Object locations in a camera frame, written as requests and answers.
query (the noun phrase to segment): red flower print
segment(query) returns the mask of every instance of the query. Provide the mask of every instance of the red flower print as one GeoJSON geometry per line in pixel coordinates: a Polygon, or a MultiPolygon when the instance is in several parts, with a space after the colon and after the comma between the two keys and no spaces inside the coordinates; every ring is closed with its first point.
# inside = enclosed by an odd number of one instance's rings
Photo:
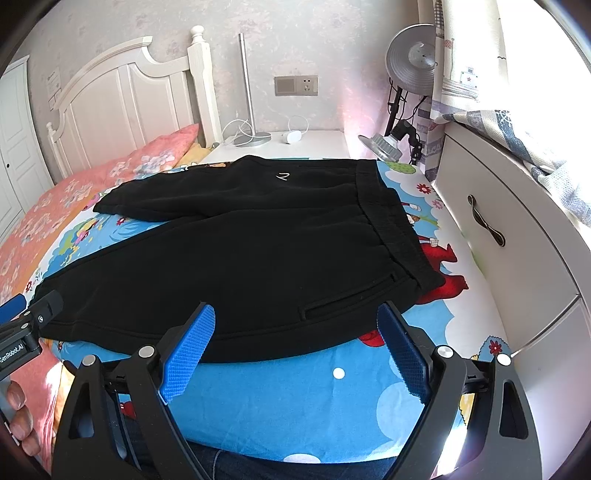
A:
{"type": "Polygon", "coordinates": [[[132,404],[130,401],[127,401],[125,403],[120,403],[119,406],[121,408],[121,412],[123,412],[123,415],[135,420],[134,404],[132,404]]]}
{"type": "Polygon", "coordinates": [[[417,190],[421,193],[426,193],[426,194],[431,193],[431,187],[427,187],[424,183],[419,183],[417,185],[417,190]]]}
{"type": "Polygon", "coordinates": [[[503,351],[502,345],[499,342],[495,342],[494,340],[491,340],[491,344],[488,346],[488,348],[491,350],[491,354],[494,356],[497,356],[503,351]]]}
{"type": "Polygon", "coordinates": [[[384,345],[384,343],[385,343],[384,339],[382,338],[382,336],[379,334],[379,332],[377,330],[372,330],[371,332],[360,336],[359,340],[361,340],[367,346],[373,346],[373,347],[379,347],[379,346],[384,345]]]}

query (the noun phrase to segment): metal screw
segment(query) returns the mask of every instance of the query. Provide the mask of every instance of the metal screw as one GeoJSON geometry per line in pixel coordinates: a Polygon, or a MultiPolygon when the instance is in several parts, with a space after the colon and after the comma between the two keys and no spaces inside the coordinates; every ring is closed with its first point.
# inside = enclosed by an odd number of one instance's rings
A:
{"type": "Polygon", "coordinates": [[[504,353],[499,353],[499,355],[496,356],[496,360],[501,365],[505,365],[506,367],[511,365],[511,357],[509,355],[504,354],[504,353]]]}
{"type": "Polygon", "coordinates": [[[447,345],[442,345],[441,347],[439,347],[437,349],[437,353],[439,354],[439,356],[442,356],[443,358],[453,357],[453,350],[451,347],[447,345]]]}
{"type": "Polygon", "coordinates": [[[92,364],[94,364],[96,361],[96,357],[94,355],[86,355],[83,359],[82,359],[82,365],[84,365],[85,367],[89,367],[92,364]]]}
{"type": "Polygon", "coordinates": [[[152,345],[146,345],[139,349],[138,354],[141,358],[150,358],[154,354],[155,350],[152,345]]]}

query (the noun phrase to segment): pants pocket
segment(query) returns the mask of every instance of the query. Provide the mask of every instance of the pants pocket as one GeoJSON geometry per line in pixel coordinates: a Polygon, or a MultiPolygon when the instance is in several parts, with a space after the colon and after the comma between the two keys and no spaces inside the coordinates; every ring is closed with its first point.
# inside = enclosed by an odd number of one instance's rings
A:
{"type": "Polygon", "coordinates": [[[408,277],[394,279],[392,274],[381,277],[363,286],[348,290],[329,299],[315,301],[300,308],[303,321],[318,321],[334,317],[343,312],[351,312],[370,302],[395,292],[404,283],[410,281],[408,277]]]}

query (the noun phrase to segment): patterned curtain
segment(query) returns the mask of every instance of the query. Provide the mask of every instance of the patterned curtain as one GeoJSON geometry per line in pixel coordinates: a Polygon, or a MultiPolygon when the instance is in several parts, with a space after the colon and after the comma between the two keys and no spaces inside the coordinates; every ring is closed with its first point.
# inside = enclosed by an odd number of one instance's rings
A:
{"type": "Polygon", "coordinates": [[[510,84],[499,10],[511,14],[511,1],[433,0],[433,7],[433,96],[430,104],[425,100],[421,105],[417,121],[425,143],[421,162],[427,178],[437,176],[445,124],[456,121],[510,150],[534,180],[591,226],[591,185],[587,185],[587,176],[581,175],[587,166],[576,158],[553,153],[544,146],[543,138],[533,138],[514,124],[509,113],[510,84]]]}
{"type": "Polygon", "coordinates": [[[495,111],[508,110],[507,64],[496,0],[433,0],[436,69],[428,118],[419,120],[423,161],[435,179],[445,123],[455,120],[486,134],[495,111]]]}

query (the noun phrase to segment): drawer handle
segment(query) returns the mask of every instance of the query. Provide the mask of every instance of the drawer handle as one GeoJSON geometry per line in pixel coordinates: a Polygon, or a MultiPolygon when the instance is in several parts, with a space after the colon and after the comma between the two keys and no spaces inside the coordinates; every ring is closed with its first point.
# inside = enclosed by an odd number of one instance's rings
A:
{"type": "Polygon", "coordinates": [[[495,239],[495,242],[499,244],[499,247],[504,247],[505,235],[503,235],[500,231],[495,230],[488,223],[486,223],[486,220],[484,220],[484,218],[476,208],[476,199],[474,198],[474,195],[468,195],[468,203],[472,207],[472,215],[474,216],[474,220],[476,220],[476,223],[486,228],[491,233],[492,237],[495,239]]]}

